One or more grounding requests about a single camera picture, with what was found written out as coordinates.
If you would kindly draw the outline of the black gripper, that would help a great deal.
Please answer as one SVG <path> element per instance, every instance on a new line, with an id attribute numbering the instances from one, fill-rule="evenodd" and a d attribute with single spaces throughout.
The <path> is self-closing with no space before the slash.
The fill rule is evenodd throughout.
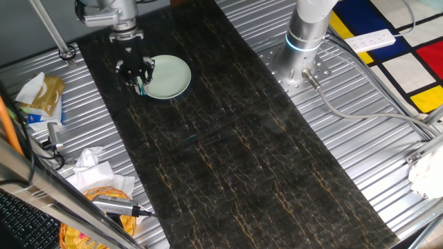
<path id="1" fill-rule="evenodd" d="M 155 61 L 143 57 L 143 42 L 140 37 L 119 41 L 120 59 L 116 64 L 116 72 L 128 86 L 136 86 L 136 77 L 142 70 L 141 94 L 147 93 L 147 86 L 152 81 Z"/>

